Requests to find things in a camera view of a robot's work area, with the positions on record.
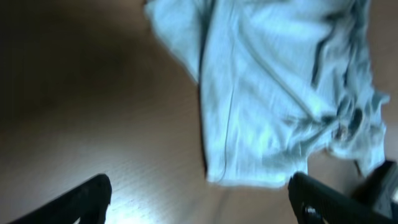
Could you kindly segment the light blue t-shirt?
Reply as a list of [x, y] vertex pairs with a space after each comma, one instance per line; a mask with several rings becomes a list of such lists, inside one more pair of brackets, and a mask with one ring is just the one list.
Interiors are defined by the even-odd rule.
[[147, 1], [200, 92], [206, 178], [279, 188], [322, 149], [369, 175], [385, 160], [369, 1]]

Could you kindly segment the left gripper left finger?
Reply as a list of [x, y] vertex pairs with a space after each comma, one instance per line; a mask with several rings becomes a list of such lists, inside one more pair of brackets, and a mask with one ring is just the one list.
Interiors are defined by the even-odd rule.
[[10, 224], [104, 224], [111, 194], [109, 177], [98, 174]]

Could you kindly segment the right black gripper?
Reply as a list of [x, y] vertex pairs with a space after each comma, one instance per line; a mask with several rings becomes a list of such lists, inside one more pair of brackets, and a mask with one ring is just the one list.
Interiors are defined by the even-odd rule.
[[353, 192], [352, 198], [391, 220], [397, 219], [397, 162], [385, 161]]

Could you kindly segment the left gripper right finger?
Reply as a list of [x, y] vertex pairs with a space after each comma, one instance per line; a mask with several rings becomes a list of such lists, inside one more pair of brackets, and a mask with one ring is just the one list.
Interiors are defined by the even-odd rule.
[[297, 172], [289, 180], [289, 200], [299, 224], [394, 224], [312, 177]]

